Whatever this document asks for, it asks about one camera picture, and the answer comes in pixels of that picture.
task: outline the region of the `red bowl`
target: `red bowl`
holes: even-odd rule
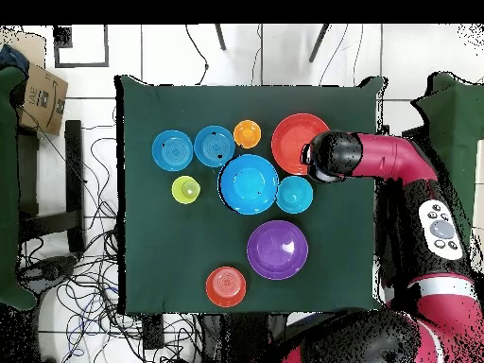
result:
[[[220,307],[232,307],[246,295],[246,279],[236,268],[217,268],[208,276],[205,285],[207,296]]]
[[[272,134],[272,154],[277,164],[289,174],[307,175],[307,165],[301,163],[303,146],[320,133],[329,130],[313,114],[292,114],[277,126]]]

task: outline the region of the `bowl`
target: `bowl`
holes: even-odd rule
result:
[[[227,162],[218,173],[218,194],[241,215],[266,211],[276,200],[279,177],[266,159],[244,154]]]
[[[233,157],[235,143],[228,130],[220,126],[209,126],[198,133],[194,148],[203,164],[220,167]]]
[[[276,163],[289,174],[307,175],[307,165],[301,160],[303,146],[327,130],[324,121],[313,114],[290,115],[272,134],[270,147]]]
[[[306,210],[313,201],[313,187],[302,177],[284,178],[277,190],[276,203],[281,210],[295,215]]]
[[[153,141],[151,155],[163,170],[183,170],[193,158],[192,141],[180,130],[164,130]]]
[[[233,138],[240,147],[250,149],[261,140],[261,129],[253,121],[241,121],[233,130]]]
[[[288,221],[272,220],[252,233],[247,244],[247,258],[262,277],[284,280],[304,266],[308,250],[306,238],[297,226]]]
[[[171,195],[178,203],[189,204],[194,202],[200,193],[200,185],[190,176],[181,176],[173,181]]]
[[[208,276],[205,290],[212,303],[220,307],[231,307],[244,299],[246,280],[236,268],[217,268]]]

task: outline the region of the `floor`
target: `floor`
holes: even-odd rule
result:
[[[251,85],[251,82],[253,85],[259,85],[261,59],[265,85],[321,83],[353,86],[369,76],[382,75],[388,78],[389,86],[383,95],[383,122],[389,125],[390,133],[394,135],[423,123],[409,101],[424,94],[427,77],[431,73],[452,71],[471,82],[484,78],[482,26],[333,25],[327,31],[316,59],[309,63],[308,58],[320,28],[321,24],[263,24],[260,29],[264,43],[263,57],[261,58],[259,53],[256,63],[254,57],[260,46],[257,24],[222,25],[226,51],[220,50],[214,25],[189,26],[189,31],[209,64],[202,82],[206,85]],[[203,74],[203,59],[190,42],[185,26],[109,25],[108,67],[56,68],[53,27],[24,26],[23,30],[37,33],[46,39],[45,69],[69,83],[64,115],[68,119],[80,119],[84,128],[84,162],[92,169],[85,169],[87,188],[93,194],[98,190],[93,171],[100,179],[101,186],[108,179],[109,171],[110,178],[102,198],[117,211],[115,141],[99,140],[113,138],[115,135],[112,120],[115,105],[113,76],[132,75],[151,84],[194,85]],[[103,38],[103,26],[72,26],[73,47],[60,49],[60,62],[103,62]],[[40,138],[40,213],[64,211],[64,163],[41,135]],[[49,135],[49,139],[61,153],[64,152],[63,135]],[[94,155],[107,166],[107,170]],[[478,174],[477,179],[479,181],[476,181],[476,192],[480,194],[484,204],[484,172]],[[85,205],[86,227],[92,225],[87,231],[89,241],[103,230],[111,229],[114,220],[93,218],[96,206],[87,193]],[[476,225],[475,233],[484,239],[484,218],[481,218],[479,223],[482,225]],[[45,237],[44,241],[44,246],[35,254],[37,257],[45,258],[68,252],[65,234],[52,234]],[[33,251],[38,245],[38,240],[30,241],[27,244],[27,252]],[[102,254],[102,243],[97,241],[86,256],[90,256],[90,260],[95,260],[93,256],[99,254]],[[116,266],[109,268],[107,275],[116,283],[115,268]],[[85,296],[79,301],[80,305],[76,305],[72,299],[73,291],[78,297]],[[80,332],[79,313],[82,313],[82,308],[93,307],[96,302],[89,294],[90,288],[81,286],[64,286],[57,290],[54,288],[47,293],[40,317],[40,345],[44,355],[52,355],[60,363],[69,354],[72,346],[69,345],[68,338],[70,336],[71,342],[76,342]],[[112,296],[115,301],[115,291],[112,292]],[[302,316],[304,313],[293,313],[290,321]],[[167,316],[166,319],[167,323],[170,323],[180,320],[180,317]],[[192,332],[191,324],[185,320],[178,321],[169,327],[165,340],[176,340],[181,326],[187,332]],[[78,349],[66,363],[94,363],[95,356],[103,347],[104,354],[99,355],[95,363],[142,363],[130,348],[137,349],[139,340],[133,339],[128,344],[118,333],[118,337],[112,338],[106,345],[108,337],[95,323],[86,330],[89,336],[80,341]],[[130,330],[136,333],[136,324]],[[191,340],[181,339],[181,344],[182,356],[190,360],[194,355]],[[172,353],[169,349],[163,349],[154,357],[154,352],[150,351],[146,353],[146,358],[153,360],[154,357],[154,360],[159,362],[160,355],[170,357]]]

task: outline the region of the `blue bowl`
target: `blue bowl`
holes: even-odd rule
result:
[[[163,170],[180,171],[193,159],[192,141],[179,130],[164,130],[153,141],[151,154]]]
[[[232,134],[219,126],[205,127],[195,138],[195,154],[209,167],[226,164],[235,152]]]
[[[235,157],[218,173],[218,194],[241,215],[266,211],[276,200],[279,177],[274,166],[253,154]]]
[[[313,201],[313,187],[302,177],[290,176],[281,181],[277,191],[277,205],[287,213],[306,210]]]

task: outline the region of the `dark green cloth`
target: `dark green cloth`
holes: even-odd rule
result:
[[[31,309],[35,296],[15,277],[19,250],[19,188],[17,167],[17,115],[10,92],[26,76],[16,67],[0,70],[0,303],[19,310]]]
[[[429,78],[425,96],[413,103],[428,126],[431,146],[457,192],[457,196],[449,194],[449,201],[456,204],[455,219],[468,246],[474,212],[477,141],[484,139],[484,85],[436,73]]]
[[[373,307],[373,179],[328,185],[312,182],[313,204],[299,215],[289,215],[274,203],[262,214],[241,216],[218,196],[218,169],[204,166],[194,155],[183,171],[163,171],[151,157],[151,144],[163,130],[181,130],[194,141],[206,126],[233,131],[238,122],[251,119],[261,127],[262,139],[253,149],[238,147],[235,154],[267,158],[282,180],[288,174],[275,163],[270,150],[277,125],[293,113],[309,112],[330,129],[375,132],[376,94],[383,79],[373,78],[362,88],[152,87],[129,77],[121,77],[121,82],[127,313]],[[194,177],[201,186],[192,204],[181,205],[171,196],[171,184],[180,175]],[[272,219],[296,224],[309,244],[304,267],[287,280],[267,280],[247,260],[251,233]],[[213,305],[205,294],[208,275],[220,266],[238,268],[247,280],[245,299],[231,309]]]

